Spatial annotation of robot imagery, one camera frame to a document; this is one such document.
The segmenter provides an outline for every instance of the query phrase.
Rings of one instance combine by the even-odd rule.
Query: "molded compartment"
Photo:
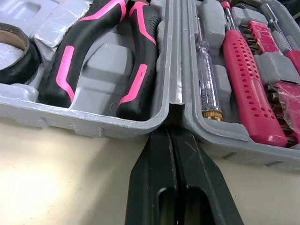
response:
[[[60,6],[59,4],[64,4],[64,1],[4,0],[0,3],[2,10],[16,11],[15,6],[20,5],[24,9],[20,15],[28,18],[30,22],[15,19],[17,13],[1,14],[0,22],[18,26],[26,31],[27,35],[33,36],[43,27],[43,22],[51,16],[50,13],[55,7]],[[45,60],[29,85],[1,84],[3,88],[0,90],[0,116],[39,128],[55,126],[72,129],[76,134],[91,137],[136,139],[156,129],[169,112],[171,65],[178,57],[173,56],[171,50],[179,48],[177,43],[173,42],[172,36],[174,30],[178,31],[180,27],[180,23],[176,23],[180,17],[178,13],[180,9],[174,0],[152,0],[151,5],[158,11],[162,21],[157,30],[159,52],[157,76],[149,108],[150,117],[147,121],[123,120],[115,117],[135,60],[135,45],[128,15],[118,26],[99,37],[90,48],[70,108],[39,103],[37,91],[43,88],[45,77],[52,66],[51,60]]]
[[[300,40],[300,28],[281,3],[275,0],[262,0],[262,3],[270,4],[270,7],[280,20],[280,22],[278,22],[279,26],[286,36],[290,36],[293,40]],[[187,18],[182,21],[183,26],[187,26],[187,35],[185,39],[182,40],[182,48],[186,48],[189,51],[182,61],[182,67],[185,68],[182,74],[185,75],[187,84],[183,90],[185,93],[185,105],[182,118],[183,126],[191,130],[201,140],[203,143],[201,147],[210,155],[220,156],[224,159],[241,163],[262,163],[268,167],[279,170],[300,170],[300,151],[298,148],[289,149],[259,144],[255,143],[249,137],[245,127],[240,124],[234,92],[231,92],[230,99],[228,99],[228,95],[224,94],[225,90],[223,89],[223,85],[227,87],[228,77],[223,70],[215,70],[215,76],[217,76],[217,92],[220,96],[221,108],[225,113],[225,120],[220,122],[203,118],[195,51],[195,35],[197,35],[198,29],[194,19],[196,18],[196,11],[201,11],[201,3],[195,0],[182,0],[182,5],[183,8],[187,10]],[[249,17],[248,15],[242,18],[242,20],[246,21]],[[251,15],[259,15],[259,18],[256,18],[256,20],[261,20],[261,14],[259,12]],[[214,26],[211,29],[215,30],[219,21],[215,20],[213,22],[211,21],[210,25]],[[222,54],[221,50],[219,56],[214,55],[212,57],[214,68],[222,68],[225,65]],[[284,64],[283,62],[280,62],[280,65],[293,66],[289,63]],[[277,74],[277,79],[281,79],[280,76],[283,76],[283,74],[279,68],[270,68],[267,73],[270,74],[272,71],[274,72],[274,70],[280,72],[280,74]],[[291,76],[294,81],[298,80],[299,78],[295,77],[294,68],[289,68],[289,71],[291,70],[293,72]]]

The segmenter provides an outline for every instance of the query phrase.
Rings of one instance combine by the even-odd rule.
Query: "pink and black handle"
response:
[[[87,14],[62,40],[42,100],[69,108],[74,100],[84,58],[94,41],[123,20],[127,0],[94,0]]]
[[[116,115],[142,121],[147,117],[156,77],[156,32],[160,18],[154,9],[140,1],[133,5],[129,17],[135,42],[135,65]]]

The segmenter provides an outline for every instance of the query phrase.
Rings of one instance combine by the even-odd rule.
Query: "voltage tester screwdriver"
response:
[[[198,18],[199,35],[196,39],[196,54],[198,75],[201,87],[202,115],[207,119],[223,120],[223,114],[219,105],[214,71],[210,57],[210,47],[203,39],[200,19]]]
[[[46,104],[65,108],[71,106],[89,48],[98,37],[124,19],[127,2],[128,0],[94,0],[87,14],[66,34],[56,52],[42,93]],[[129,17],[135,42],[135,65],[120,100],[117,117],[143,120],[155,80],[156,30],[160,19],[147,3],[134,2]]]
[[[227,20],[223,53],[241,124],[253,141],[284,147],[287,138],[268,103],[250,48],[234,25],[229,3],[221,4]]]

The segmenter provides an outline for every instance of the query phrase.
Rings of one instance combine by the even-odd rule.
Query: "pliers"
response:
[[[188,130],[161,126],[130,174],[125,225],[243,225],[224,177]]]
[[[160,18],[146,2],[134,2],[129,17],[135,43],[135,64],[120,100],[117,117],[143,120],[155,80],[156,31]],[[41,93],[43,103],[65,108],[71,106],[89,48],[98,37],[124,19],[127,3],[128,0],[93,1],[86,15],[70,29],[56,52],[45,89]]]

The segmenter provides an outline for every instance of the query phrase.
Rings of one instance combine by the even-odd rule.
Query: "gray plastic case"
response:
[[[2,0],[0,22],[20,27],[28,36],[49,30],[49,38],[55,30],[43,30],[43,23],[51,18],[56,7],[72,2],[71,8],[82,6],[84,0]],[[69,109],[53,107],[38,102],[38,88],[51,63],[43,60],[35,79],[29,84],[0,84],[0,116],[13,118],[20,124],[38,128],[48,126],[72,129],[76,134],[91,137],[115,137],[137,139],[156,129],[169,112],[170,74],[176,74],[179,44],[173,33],[179,30],[180,9],[174,0],[153,0],[151,5],[159,12],[161,23],[157,31],[159,57],[157,77],[150,118],[147,121],[123,120],[115,117],[117,105],[127,84],[134,63],[135,46],[128,17],[118,26],[100,37],[90,48],[79,78],[75,99]],[[50,46],[39,49],[50,53]]]
[[[58,4],[64,2],[2,0],[0,22],[19,26],[27,35],[34,37]],[[286,8],[276,0],[262,2],[270,4],[291,46],[299,50],[300,28]],[[134,60],[135,49],[128,18],[100,37],[91,47],[82,68],[75,100],[69,109],[38,102],[38,87],[44,74],[49,72],[51,67],[49,59],[44,57],[44,64],[40,66],[35,79],[29,85],[0,84],[0,116],[39,128],[55,126],[71,129],[79,135],[137,139],[163,123],[169,113],[169,104],[179,105],[171,108],[170,115],[176,119],[179,115],[182,126],[194,132],[209,154],[241,163],[257,162],[281,170],[300,170],[299,144],[288,149],[255,143],[250,139],[245,127],[239,123],[234,92],[231,90],[224,59],[220,54],[225,37],[225,19],[220,4],[216,0],[151,0],[151,6],[158,11],[162,22],[157,32],[159,58],[149,120],[139,122],[115,117],[117,104]],[[212,48],[213,69],[220,106],[225,116],[224,122],[202,117],[195,52],[195,36],[198,33],[196,10],[201,13],[201,19],[206,20],[203,32]],[[243,10],[235,22],[245,24],[249,19],[263,21],[261,14]],[[273,36],[278,47],[286,51],[282,36],[276,33],[273,33]],[[56,46],[39,48],[46,56],[46,53],[51,53]],[[284,62],[288,60],[278,60],[278,56],[269,55],[257,57],[256,60],[264,58],[264,61],[278,62],[275,63],[277,68],[273,69],[276,77],[272,79],[281,79],[284,74],[280,70],[280,64],[284,67],[290,65],[290,62],[286,64]],[[262,71],[270,72],[268,66],[264,67],[263,63],[261,66]],[[283,79],[293,82],[299,80],[295,74]]]
[[[182,0],[182,5],[184,5],[188,14],[187,20],[183,21],[183,29],[186,30],[186,35],[182,40],[182,48],[188,49],[182,61],[183,74],[185,74],[186,80],[186,88],[184,89],[185,107],[182,121],[183,126],[194,132],[203,143],[203,149],[210,155],[221,156],[224,159],[241,163],[261,163],[280,170],[300,170],[300,151],[296,149],[297,145],[293,148],[281,148],[255,143],[249,137],[245,127],[239,124],[235,97],[234,94],[230,95],[231,90],[227,88],[229,83],[228,77],[223,69],[214,68],[215,76],[221,77],[223,82],[218,82],[217,79],[217,90],[218,94],[222,96],[222,98],[220,98],[220,105],[225,114],[225,121],[220,122],[203,118],[195,52],[195,35],[197,35],[198,32],[196,10],[198,10],[198,12],[201,11],[202,4],[211,4],[211,1],[214,0],[205,0],[203,3],[194,0]],[[286,8],[276,0],[262,0],[261,2],[270,4],[270,7],[278,17],[278,24],[283,33],[286,36],[290,36],[293,40],[296,40],[296,43],[299,43],[300,28]],[[215,12],[215,14],[223,13],[220,12],[219,9],[216,10],[218,11]],[[245,20],[248,17],[249,16],[245,16],[245,18],[243,18],[244,23],[247,23]],[[222,21],[213,20],[213,18],[212,21],[215,22],[215,27],[218,26],[218,23],[222,23]],[[239,24],[240,21],[241,18],[239,17],[235,23]],[[214,28],[206,26],[204,29],[214,30]],[[221,56],[213,57],[212,61],[213,64],[217,64],[221,68],[224,66],[224,59],[222,59]],[[281,63],[278,66],[286,66],[285,61],[278,61],[278,63]]]

